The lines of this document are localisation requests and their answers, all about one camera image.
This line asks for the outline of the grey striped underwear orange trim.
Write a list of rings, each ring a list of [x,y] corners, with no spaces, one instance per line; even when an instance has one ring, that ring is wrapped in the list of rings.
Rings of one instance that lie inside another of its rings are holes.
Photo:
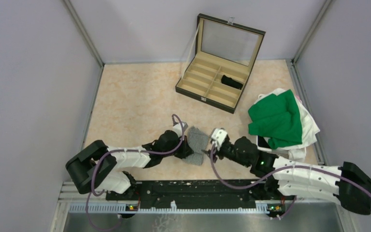
[[[192,149],[192,154],[182,159],[183,162],[191,165],[201,166],[204,161],[204,152],[209,141],[209,136],[192,126],[187,132],[187,143]]]

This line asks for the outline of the black underwear with beige waistband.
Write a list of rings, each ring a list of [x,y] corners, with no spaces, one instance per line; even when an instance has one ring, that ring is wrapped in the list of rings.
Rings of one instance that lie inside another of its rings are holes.
[[[238,90],[242,90],[243,88],[243,84],[232,79],[231,77],[228,77],[226,75],[223,75],[221,77],[221,83],[224,84],[224,85],[227,85],[229,87],[232,87],[232,88],[235,88],[235,89],[238,89]]]

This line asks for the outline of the black leather compartment box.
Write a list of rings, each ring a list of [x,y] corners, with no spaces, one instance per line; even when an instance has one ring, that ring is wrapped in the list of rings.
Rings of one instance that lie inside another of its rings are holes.
[[[196,32],[175,91],[233,114],[250,78],[266,32],[198,14]],[[226,75],[243,84],[221,83]]]

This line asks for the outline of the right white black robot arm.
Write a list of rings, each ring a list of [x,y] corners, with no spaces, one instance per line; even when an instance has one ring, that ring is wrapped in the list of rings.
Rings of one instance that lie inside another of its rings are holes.
[[[243,136],[231,143],[219,130],[211,136],[208,152],[211,163],[227,158],[265,180],[264,193],[270,199],[279,196],[315,198],[330,201],[359,215],[371,214],[371,178],[356,164],[342,166],[311,165],[259,150]]]

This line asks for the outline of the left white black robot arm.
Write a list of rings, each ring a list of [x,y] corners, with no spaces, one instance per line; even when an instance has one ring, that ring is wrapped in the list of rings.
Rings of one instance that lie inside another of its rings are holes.
[[[136,188],[134,178],[125,168],[151,168],[165,157],[184,159],[192,153],[186,136],[167,130],[158,139],[137,147],[112,147],[96,140],[72,157],[65,168],[80,194],[99,196],[104,191],[113,191],[129,200]]]

